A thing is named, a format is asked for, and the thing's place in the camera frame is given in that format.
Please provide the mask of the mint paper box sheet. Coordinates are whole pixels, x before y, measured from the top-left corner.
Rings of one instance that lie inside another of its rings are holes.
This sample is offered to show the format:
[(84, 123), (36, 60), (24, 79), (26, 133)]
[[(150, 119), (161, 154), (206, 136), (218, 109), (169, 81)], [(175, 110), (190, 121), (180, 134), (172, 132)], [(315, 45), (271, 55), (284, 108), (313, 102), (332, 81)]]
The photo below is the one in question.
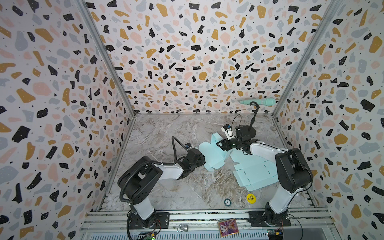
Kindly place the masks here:
[(205, 156), (204, 167), (208, 171), (217, 170), (225, 165), (225, 160), (230, 156), (231, 151), (223, 151), (217, 146), (223, 138), (214, 133), (211, 135), (211, 142), (203, 142), (199, 145), (199, 151)]

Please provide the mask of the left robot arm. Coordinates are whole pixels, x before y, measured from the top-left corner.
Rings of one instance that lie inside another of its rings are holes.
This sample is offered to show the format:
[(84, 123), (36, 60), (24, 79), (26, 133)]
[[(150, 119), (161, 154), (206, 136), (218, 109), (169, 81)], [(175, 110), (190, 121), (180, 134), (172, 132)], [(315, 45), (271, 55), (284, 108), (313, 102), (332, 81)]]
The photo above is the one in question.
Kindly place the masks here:
[(174, 163), (161, 163), (142, 157), (119, 178), (119, 199), (128, 203), (142, 222), (150, 224), (155, 220), (156, 211), (148, 196), (157, 182), (184, 179), (205, 163), (205, 156), (195, 148), (187, 150), (187, 155)]

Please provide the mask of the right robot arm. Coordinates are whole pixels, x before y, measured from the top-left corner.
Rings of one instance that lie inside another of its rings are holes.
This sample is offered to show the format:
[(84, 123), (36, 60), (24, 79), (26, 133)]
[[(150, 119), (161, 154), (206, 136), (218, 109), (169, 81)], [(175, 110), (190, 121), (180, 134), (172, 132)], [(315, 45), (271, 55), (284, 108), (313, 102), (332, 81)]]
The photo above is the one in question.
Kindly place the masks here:
[(313, 174), (297, 148), (284, 149), (254, 139), (255, 129), (242, 126), (232, 129), (222, 127), (226, 138), (217, 143), (223, 151), (229, 151), (235, 165), (233, 172), (239, 186), (254, 191), (278, 183), (277, 191), (266, 203), (263, 212), (255, 220), (268, 226), (276, 226), (288, 218), (288, 207), (294, 197), (309, 189)]

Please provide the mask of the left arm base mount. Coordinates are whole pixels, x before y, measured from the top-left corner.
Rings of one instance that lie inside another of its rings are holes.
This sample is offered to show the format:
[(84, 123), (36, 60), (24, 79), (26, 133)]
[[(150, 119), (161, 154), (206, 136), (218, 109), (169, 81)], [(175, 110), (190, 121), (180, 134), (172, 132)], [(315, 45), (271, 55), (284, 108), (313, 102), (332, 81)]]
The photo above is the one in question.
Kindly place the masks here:
[(169, 227), (169, 212), (154, 212), (146, 220), (143, 220), (139, 214), (131, 213), (128, 216), (127, 228), (129, 230), (149, 230), (149, 229), (167, 229)]

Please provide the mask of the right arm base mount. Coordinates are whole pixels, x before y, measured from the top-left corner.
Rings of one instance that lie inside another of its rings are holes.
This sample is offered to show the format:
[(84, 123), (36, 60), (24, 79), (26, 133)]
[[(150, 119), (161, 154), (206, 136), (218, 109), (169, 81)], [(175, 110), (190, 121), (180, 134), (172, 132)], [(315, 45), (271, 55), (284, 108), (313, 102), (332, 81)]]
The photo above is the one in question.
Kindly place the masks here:
[(250, 211), (248, 222), (252, 227), (290, 227), (287, 211), (275, 214), (273, 211)]

